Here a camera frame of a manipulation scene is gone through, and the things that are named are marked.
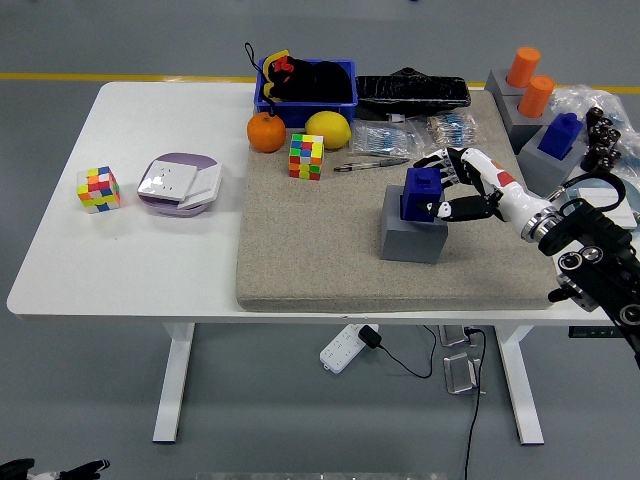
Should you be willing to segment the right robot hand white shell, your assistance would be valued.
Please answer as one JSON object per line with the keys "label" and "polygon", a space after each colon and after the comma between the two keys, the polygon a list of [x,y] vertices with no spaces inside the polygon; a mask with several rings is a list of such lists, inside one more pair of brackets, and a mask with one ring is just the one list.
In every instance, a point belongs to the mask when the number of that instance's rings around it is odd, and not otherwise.
{"label": "right robot hand white shell", "polygon": [[511,223],[516,233],[527,238],[538,219],[554,210],[548,200],[528,194],[509,172],[477,148],[443,148],[413,166],[437,169],[444,189],[458,183],[476,189],[475,196],[418,205],[424,212],[446,222],[495,216]]}

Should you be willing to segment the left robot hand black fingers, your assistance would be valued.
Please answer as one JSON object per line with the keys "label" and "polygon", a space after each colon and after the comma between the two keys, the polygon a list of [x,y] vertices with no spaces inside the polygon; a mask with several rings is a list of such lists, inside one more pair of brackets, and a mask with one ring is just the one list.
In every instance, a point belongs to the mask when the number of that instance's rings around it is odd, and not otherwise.
{"label": "left robot hand black fingers", "polygon": [[31,474],[29,470],[35,465],[33,458],[16,459],[1,465],[1,480],[27,479],[61,479],[92,480],[99,479],[101,472],[110,466],[107,459],[99,459],[66,471],[51,471]]}

